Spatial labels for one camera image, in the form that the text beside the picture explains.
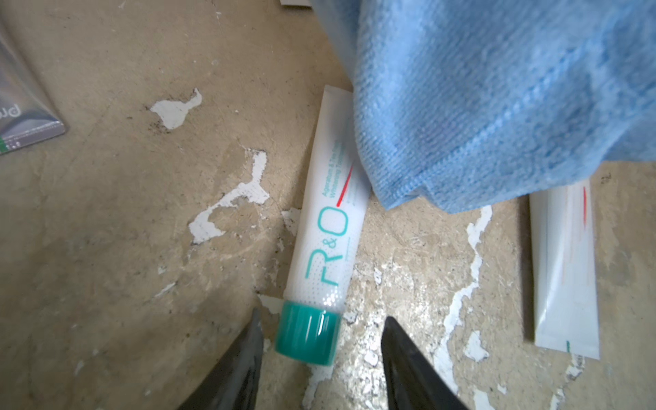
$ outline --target stained floor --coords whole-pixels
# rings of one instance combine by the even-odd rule
[[[258,294],[282,295],[323,86],[348,78],[312,12],[276,0],[6,0],[0,12],[70,128],[0,157],[0,407],[174,409]],[[150,111],[194,89],[202,103],[181,126]],[[262,152],[262,191],[210,210],[225,233],[194,244],[189,224],[253,181]],[[600,361],[527,339],[526,198],[489,220],[373,199],[334,369],[270,348],[257,407],[385,409],[379,340],[393,315],[430,361],[446,347],[472,409],[655,408],[655,178],[654,164],[610,163],[592,179]],[[272,340],[278,315],[263,312]],[[464,354],[475,331],[479,362]]]

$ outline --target white paint spot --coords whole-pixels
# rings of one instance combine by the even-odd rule
[[[476,363],[490,356],[490,353],[481,346],[481,331],[472,332],[469,336],[467,346],[464,348],[464,355]]]
[[[211,205],[203,212],[199,213],[194,221],[189,224],[189,231],[194,236],[194,245],[210,240],[213,237],[219,237],[225,234],[224,231],[218,229],[214,222],[209,222],[209,217],[212,212],[218,207],[236,207],[233,201],[239,197],[246,197],[248,202],[263,204],[269,199],[269,193],[262,189],[260,183],[262,182],[262,175],[266,167],[266,152],[254,151],[253,154],[253,170],[251,172],[252,179],[249,183],[244,184],[240,182],[237,188],[224,195],[219,202]]]
[[[382,272],[378,268],[373,268],[373,280],[376,282],[376,286],[380,286],[382,283]]]
[[[567,387],[569,383],[576,380],[581,375],[581,373],[583,373],[584,369],[585,358],[577,354],[572,354],[572,364],[567,367],[567,370],[565,370],[565,383],[563,383],[563,385],[556,390],[556,393],[551,396],[551,405],[549,406],[549,410],[558,410],[560,405],[565,403],[564,388]]]
[[[365,361],[371,365],[371,367],[376,367],[378,364],[378,355],[371,350],[365,353]]]
[[[563,392],[563,389],[559,388],[556,390],[556,393],[551,396],[551,404],[549,405],[549,410],[558,410],[562,403],[565,403],[565,392]]]
[[[274,268],[272,270],[266,270],[264,275],[271,283],[275,283],[278,277],[278,270],[280,270],[280,262],[278,262],[278,259],[274,259]]]
[[[471,298],[474,289],[478,288],[478,277],[480,275],[483,259],[481,258],[481,255],[478,254],[476,245],[480,242],[481,234],[485,231],[485,228],[491,219],[492,207],[488,205],[481,208],[481,217],[477,219],[476,223],[470,223],[467,226],[469,245],[474,250],[474,261],[470,265],[472,282],[467,287],[463,287],[453,295],[453,300],[449,307],[449,313],[446,318],[444,318],[443,322],[444,336],[440,339],[438,347],[432,352],[433,366],[435,367],[435,370],[454,394],[458,394],[458,385],[453,376],[453,360],[451,360],[451,356],[449,355],[448,346],[449,339],[451,339],[451,334],[453,334],[455,327],[461,324],[460,310],[462,308],[462,299],[464,297]]]
[[[260,301],[262,302],[262,306],[269,309],[269,312],[272,315],[280,315],[280,313],[282,313],[283,304],[285,304],[285,301],[283,299],[274,298],[266,295],[257,295],[257,296],[258,298],[260,298]]]
[[[170,291],[173,289],[173,287],[177,284],[178,282],[173,282],[169,283],[168,285],[164,286],[164,289],[160,290],[158,294],[156,294],[154,297],[160,297],[161,295],[164,295],[166,292]]]
[[[80,373],[80,370],[82,370],[82,367],[84,367],[84,360],[80,360],[77,362],[77,366],[75,366],[75,371],[73,372],[73,375],[77,376]]]
[[[572,355],[572,364],[565,371],[565,377],[569,380],[576,380],[585,369],[585,358],[576,354]]]
[[[308,381],[308,387],[305,389],[305,394],[303,395],[303,401],[301,405],[304,410],[310,410],[312,408],[312,402],[314,401],[314,395],[317,393],[317,387],[319,383],[330,380],[333,377],[333,369],[335,366],[317,366],[317,365],[308,365],[312,375]]]
[[[346,320],[346,322],[347,322],[349,325],[352,325],[353,323],[356,322],[356,319],[358,318],[358,313],[357,313],[357,312],[353,312],[353,311],[351,311],[351,312],[345,312],[344,315],[342,315],[342,316],[343,316],[344,320]]]
[[[184,119],[187,117],[189,110],[201,105],[202,101],[203,96],[198,91],[198,89],[194,89],[194,96],[191,97],[189,101],[157,101],[150,108],[150,111],[159,115],[159,118],[161,118],[164,127],[167,129],[176,129],[182,125]]]
[[[300,209],[289,208],[288,211],[282,211],[280,213],[283,215],[285,228],[287,228],[292,235],[296,236],[296,232],[298,231],[298,221],[300,220]]]
[[[494,407],[490,405],[490,401],[487,398],[487,393],[474,389],[474,408],[476,410],[495,410]]]

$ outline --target teal cap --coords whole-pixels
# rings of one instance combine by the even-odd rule
[[[335,359],[341,315],[285,301],[276,351],[292,359],[330,366]]]

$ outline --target white toothpaste tube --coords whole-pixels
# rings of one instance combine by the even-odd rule
[[[276,338],[279,353],[332,364],[370,193],[356,151],[353,94],[327,85]]]
[[[530,195],[535,344],[599,359],[590,181]]]

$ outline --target blue microfiber cloth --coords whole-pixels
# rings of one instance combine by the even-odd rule
[[[312,0],[387,209],[456,213],[656,159],[656,1]]]

